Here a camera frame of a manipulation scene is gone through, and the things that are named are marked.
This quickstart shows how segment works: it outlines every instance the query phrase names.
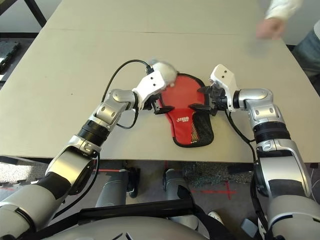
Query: robot forearm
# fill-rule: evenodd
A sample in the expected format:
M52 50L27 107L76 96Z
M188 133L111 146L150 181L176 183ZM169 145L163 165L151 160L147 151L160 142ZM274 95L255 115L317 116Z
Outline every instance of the robot forearm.
M317 239L320 208L309 198L310 177L273 103L272 92L263 88L238 90L234 74L221 64L212 72L210 81L215 93L211 98L219 110L248 111L258 156L254 162L256 184L259 192L269 197L269 232L286 240Z
M79 133L50 162L43 179L0 202L0 237L12 235L18 238L23 233L42 229L67 195L82 191L93 171L92 159L101 151L122 112L142 109L150 96L175 81L177 72L169 64L157 62L152 67L151 73L132 91L110 91Z

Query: person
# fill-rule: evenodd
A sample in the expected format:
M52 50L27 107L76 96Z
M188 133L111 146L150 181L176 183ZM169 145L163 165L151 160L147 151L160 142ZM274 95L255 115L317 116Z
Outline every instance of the person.
M303 0L272 0L265 19L257 26L256 36L261 39L280 38L286 22L302 3ZM315 86L315 80L319 77L317 75L320 74L320 20L293 49L292 54Z

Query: black cable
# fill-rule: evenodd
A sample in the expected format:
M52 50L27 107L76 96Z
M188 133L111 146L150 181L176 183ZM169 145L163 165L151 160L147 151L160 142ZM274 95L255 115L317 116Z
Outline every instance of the black cable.
M224 113L226 115L226 118L228 119L231 127L234 129L234 131L241 137L241 139L243 141L245 141L245 143L250 147L251 152L252 152L252 158L253 161L256 161L256 153L254 148L251 146L251 142L255 141L253 140L249 140L245 135L242 134L242 132L237 128L237 126L235 125L232 117L231 117L231 112L229 112L229 115L227 113L227 110L224 110ZM252 204L253 204L253 208L255 211L255 214L257 215L257 217L260 219L261 224L263 226L263 228L267 231L268 230L268 222L266 220L264 211L261 207L259 198L257 196L257 190L256 190L256 179L255 179L255 173L253 172L253 176L251 179L251 183L250 183L250 196L251 196L251 200L252 200Z
M108 85L106 86L105 88L105 91L103 93L103 96L102 96L102 100L101 102L103 102L106 98L106 95L107 95L107 92L109 90L109 87L112 83L112 81L114 80L115 76L118 74L118 72L124 67L126 66L127 64L130 64L130 63L142 63L146 66L147 70L150 70L150 65L148 63L146 63L145 61L142 61L142 60L139 60L139 59L132 59L132 60L129 60L129 61L126 61L125 63L123 63L120 67L118 67L118 69L114 72L114 74L112 75L112 77L110 78L110 81L108 83ZM123 128L123 129L131 129L135 124L136 124L136 121L138 119L138 115L139 115L139 108L136 107L135 108L135 113L134 113L134 119L133 119L133 123L130 125L130 126L122 126L121 124L117 123L116 125L120 128Z
M125 63L123 63L120 67L118 67L118 69L114 72L114 74L112 75L112 77L110 78L110 81L108 83L108 85L106 86L105 88L105 91L103 93L103 96L102 96L102 100L101 102L103 102L105 100L105 97L107 95L107 92L110 88L110 85L112 83L112 81L114 80L115 76L118 74L118 72L124 67L126 66L127 64L130 64L130 63L142 63L144 64L147 68L150 68L150 65L148 63L146 63L145 61L142 61L142 60L139 60L139 59L132 59L132 60L129 60L129 61L126 61Z
M130 125L130 126L122 126L120 125L119 123L117 123L116 125L120 128L123 128L123 129L130 129L132 128L135 124L136 124L136 121L138 119L138 115L139 115L139 107L137 106L135 109L135 113L134 113L134 119L133 119L133 123Z
M64 212L66 212L67 210L69 210L70 208L72 208L74 205L76 205L88 192L89 190L92 188L92 186L94 185L96 178L98 176L99 173L99 164L100 164L100 153L98 153L97 159L96 159L96 164L95 164L95 173L93 176L93 179L90 183L90 185L87 187L87 189L81 194L80 197L78 197L76 200L74 200L72 203L70 203L68 206L66 206L65 208L63 208L62 210L58 211L53 219L55 219L56 217L60 216L61 214L63 214Z

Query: red table tennis paddle cover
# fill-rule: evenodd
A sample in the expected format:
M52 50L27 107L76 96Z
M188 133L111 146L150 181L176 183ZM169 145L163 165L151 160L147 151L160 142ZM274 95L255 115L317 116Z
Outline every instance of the red table tennis paddle cover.
M174 107L165 115L171 124L173 141L180 147L201 147L214 140L209 114L188 107L191 104L209 104L209 96L197 91L204 86L200 79L179 73L174 86L167 87L160 94L160 105Z

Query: black mesh pocket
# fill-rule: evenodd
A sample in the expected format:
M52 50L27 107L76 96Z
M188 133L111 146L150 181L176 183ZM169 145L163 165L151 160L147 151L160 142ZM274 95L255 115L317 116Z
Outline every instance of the black mesh pocket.
M210 122L210 116L204 112L195 112L192 115L193 126L192 130L192 144L196 144L197 147L205 146L214 140L214 132Z

